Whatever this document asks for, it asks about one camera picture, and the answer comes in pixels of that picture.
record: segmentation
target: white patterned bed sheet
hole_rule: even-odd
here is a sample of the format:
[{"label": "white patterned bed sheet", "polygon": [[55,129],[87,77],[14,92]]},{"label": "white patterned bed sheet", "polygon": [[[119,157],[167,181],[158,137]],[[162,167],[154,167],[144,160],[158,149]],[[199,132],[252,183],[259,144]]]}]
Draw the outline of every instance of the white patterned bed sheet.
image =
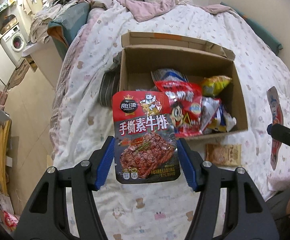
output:
[{"label": "white patterned bed sheet", "polygon": [[[242,144],[242,166],[264,199],[274,192],[268,189],[271,137],[266,127],[272,116],[266,91],[275,86],[284,113],[284,125],[290,128],[290,72],[286,65],[255,35],[246,22],[233,12],[211,15],[193,6],[177,6],[170,12],[138,23],[118,2],[104,11],[80,53],[68,77],[68,90],[59,108],[59,149],[54,165],[73,167],[101,148],[114,135],[112,111],[98,103],[98,91],[104,71],[113,56],[122,50],[121,35],[130,31],[172,33],[200,38],[231,49],[242,85],[249,130],[222,139],[189,141],[192,150],[205,154],[205,143]],[[290,147],[282,145],[277,173],[290,171]],[[171,182],[123,185],[115,179],[112,164],[105,185],[94,192],[95,203],[109,239],[171,240],[184,239],[195,212],[199,193],[187,186],[183,173]],[[71,191],[67,192],[71,232],[78,235]],[[215,235],[222,232],[226,191],[222,190]]]}]

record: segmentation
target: metal bolt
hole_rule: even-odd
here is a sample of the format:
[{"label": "metal bolt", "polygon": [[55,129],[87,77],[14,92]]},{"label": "metal bolt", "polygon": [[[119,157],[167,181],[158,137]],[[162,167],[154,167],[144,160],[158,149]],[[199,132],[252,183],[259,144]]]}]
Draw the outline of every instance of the metal bolt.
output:
[{"label": "metal bolt", "polygon": [[212,163],[210,163],[209,161],[204,161],[203,166],[209,168],[210,166],[212,166]]},{"label": "metal bolt", "polygon": [[83,167],[87,167],[87,166],[89,165],[89,160],[83,160],[83,161],[81,162],[81,165],[82,165]]},{"label": "metal bolt", "polygon": [[47,172],[48,173],[54,173],[55,172],[55,167],[49,167],[48,169],[47,169]]},{"label": "metal bolt", "polygon": [[238,167],[238,168],[237,168],[237,172],[238,172],[239,174],[244,174],[244,173],[245,173],[245,169],[242,168],[242,167]]}]

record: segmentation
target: long red snack package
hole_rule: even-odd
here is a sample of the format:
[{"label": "long red snack package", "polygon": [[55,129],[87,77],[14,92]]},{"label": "long red snack package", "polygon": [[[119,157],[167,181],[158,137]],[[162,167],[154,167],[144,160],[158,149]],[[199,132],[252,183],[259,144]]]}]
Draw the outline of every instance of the long red snack package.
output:
[{"label": "long red snack package", "polygon": [[202,89],[199,85],[178,81],[157,81],[170,103],[170,116],[176,137],[198,136],[202,114]]}]

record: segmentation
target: brown snack packet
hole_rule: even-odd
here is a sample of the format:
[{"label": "brown snack packet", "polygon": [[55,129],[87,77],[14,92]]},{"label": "brown snack packet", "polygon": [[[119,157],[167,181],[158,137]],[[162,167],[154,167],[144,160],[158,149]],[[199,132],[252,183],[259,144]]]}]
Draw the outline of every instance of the brown snack packet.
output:
[{"label": "brown snack packet", "polygon": [[221,166],[240,166],[241,150],[241,144],[207,144],[206,161]]}]

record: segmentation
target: floor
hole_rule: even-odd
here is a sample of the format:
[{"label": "floor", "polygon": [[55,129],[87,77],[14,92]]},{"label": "floor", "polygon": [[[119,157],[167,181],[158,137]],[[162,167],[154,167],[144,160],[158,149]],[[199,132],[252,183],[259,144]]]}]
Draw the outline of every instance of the floor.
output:
[{"label": "floor", "polygon": [[15,214],[20,215],[37,182],[52,165],[49,120],[54,90],[37,69],[30,68],[23,81],[9,91],[5,111],[10,114],[13,167],[7,169],[8,193]]}]

